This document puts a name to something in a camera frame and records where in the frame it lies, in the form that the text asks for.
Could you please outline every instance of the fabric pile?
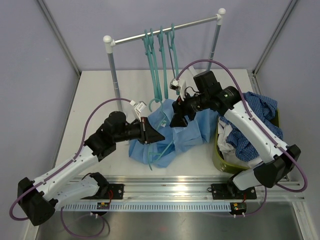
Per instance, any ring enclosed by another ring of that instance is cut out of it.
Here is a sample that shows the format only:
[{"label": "fabric pile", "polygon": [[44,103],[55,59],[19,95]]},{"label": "fabric pile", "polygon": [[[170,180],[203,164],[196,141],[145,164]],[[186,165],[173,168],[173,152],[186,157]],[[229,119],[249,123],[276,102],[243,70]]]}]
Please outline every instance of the fabric pile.
[{"label": "fabric pile", "polygon": [[165,140],[152,144],[141,144],[131,140],[129,157],[149,166],[166,168],[174,158],[188,151],[193,146],[208,143],[216,130],[218,113],[210,109],[196,113],[193,121],[188,120],[187,127],[170,127],[174,116],[172,103],[166,99],[162,107],[148,116],[151,126],[165,137]]},{"label": "fabric pile", "polygon": [[[246,92],[243,95],[259,119],[282,140],[282,130],[270,122],[276,116],[277,101],[253,92]],[[249,140],[225,117],[220,117],[218,120],[217,145],[228,163],[252,168],[262,161]]]}]

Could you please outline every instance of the white pipe connector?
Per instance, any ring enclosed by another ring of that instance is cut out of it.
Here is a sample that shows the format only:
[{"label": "white pipe connector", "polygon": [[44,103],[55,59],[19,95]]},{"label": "white pipe connector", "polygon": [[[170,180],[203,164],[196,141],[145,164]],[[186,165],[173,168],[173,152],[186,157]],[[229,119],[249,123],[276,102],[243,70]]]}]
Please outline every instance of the white pipe connector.
[{"label": "white pipe connector", "polygon": [[105,50],[107,54],[112,54],[114,52],[113,48],[116,45],[115,40],[112,37],[106,35],[103,37],[103,42],[105,45]]},{"label": "white pipe connector", "polygon": [[220,8],[217,14],[218,19],[216,20],[217,25],[222,24],[222,19],[224,18],[224,15],[226,14],[226,10],[224,8]]}]

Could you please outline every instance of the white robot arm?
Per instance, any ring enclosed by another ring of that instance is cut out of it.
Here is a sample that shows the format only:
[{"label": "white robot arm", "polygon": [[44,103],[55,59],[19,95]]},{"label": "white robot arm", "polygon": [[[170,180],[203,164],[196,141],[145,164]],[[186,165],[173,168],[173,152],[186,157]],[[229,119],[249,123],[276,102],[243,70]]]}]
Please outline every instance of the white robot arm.
[{"label": "white robot arm", "polygon": [[[245,108],[238,90],[233,86],[222,89],[212,71],[199,73],[193,79],[199,92],[194,96],[186,93],[184,99],[181,95],[177,98],[172,104],[174,116],[170,126],[186,127],[188,122],[185,116],[192,121],[196,112],[205,109],[217,111],[243,133],[263,161],[255,168],[232,176],[228,182],[230,193],[235,196],[239,191],[259,185],[272,188],[294,167],[288,155],[297,160],[301,153],[300,149],[296,145],[288,146],[275,136],[255,115],[247,102],[248,109]],[[170,86],[174,90],[178,87],[177,84]]]},{"label": "white robot arm", "polygon": [[67,204],[91,196],[103,199],[108,194],[109,183],[98,172],[77,183],[66,184],[114,152],[116,143],[138,139],[142,144],[151,144],[165,139],[153,129],[147,117],[140,117],[139,110],[136,117],[139,120],[129,124],[123,112],[112,112],[99,129],[84,141],[75,156],[32,181],[25,177],[18,183],[18,204],[34,226],[46,222],[56,210]]}]

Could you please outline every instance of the laundry basket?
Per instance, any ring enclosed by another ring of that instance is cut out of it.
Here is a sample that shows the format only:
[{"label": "laundry basket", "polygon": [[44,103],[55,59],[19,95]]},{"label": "laundry basket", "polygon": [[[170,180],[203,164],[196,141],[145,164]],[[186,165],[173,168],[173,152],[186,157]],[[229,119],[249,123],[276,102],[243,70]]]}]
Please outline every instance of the laundry basket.
[{"label": "laundry basket", "polygon": [[[274,119],[270,121],[273,125],[279,127],[279,109],[277,109],[275,113]],[[229,174],[237,174],[241,171],[249,169],[248,167],[244,166],[239,166],[235,165],[232,163],[229,163],[224,160],[224,156],[222,155],[222,152],[219,150],[218,147],[218,123],[216,126],[216,131],[215,131],[215,138],[214,138],[214,152],[216,156],[213,156],[212,161],[216,169],[218,169],[221,172],[229,173]]]}]

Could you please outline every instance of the vertical pole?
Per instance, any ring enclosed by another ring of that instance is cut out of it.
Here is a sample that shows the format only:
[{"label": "vertical pole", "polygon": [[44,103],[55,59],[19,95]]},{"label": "vertical pole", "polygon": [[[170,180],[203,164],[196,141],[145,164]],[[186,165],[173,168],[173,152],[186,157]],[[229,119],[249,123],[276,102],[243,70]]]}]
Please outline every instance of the vertical pole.
[{"label": "vertical pole", "polygon": [[[218,14],[217,14],[218,19],[216,21],[215,31],[214,31],[213,40],[212,40],[212,47],[211,47],[211,51],[210,51],[210,55],[209,55],[210,60],[214,59],[216,45],[217,45],[219,32],[220,32],[220,28],[221,28],[222,19],[223,19],[224,14],[226,14],[226,10],[224,8],[220,8],[218,11]],[[206,70],[209,71],[210,69],[211,69],[211,62],[208,63]]]},{"label": "vertical pole", "polygon": [[[119,89],[119,83],[118,83],[118,79],[117,79],[117,72],[116,72],[114,53],[113,53],[113,46],[115,45],[115,41],[110,36],[104,36],[103,37],[103,41],[104,41],[104,44],[105,44],[106,53],[108,54],[109,65],[110,65],[111,76],[112,76],[112,82],[113,82],[114,95],[115,95],[116,98],[121,98],[120,89]],[[116,104],[118,106],[118,110],[123,112],[123,107],[122,107],[121,100],[117,100]]]}]

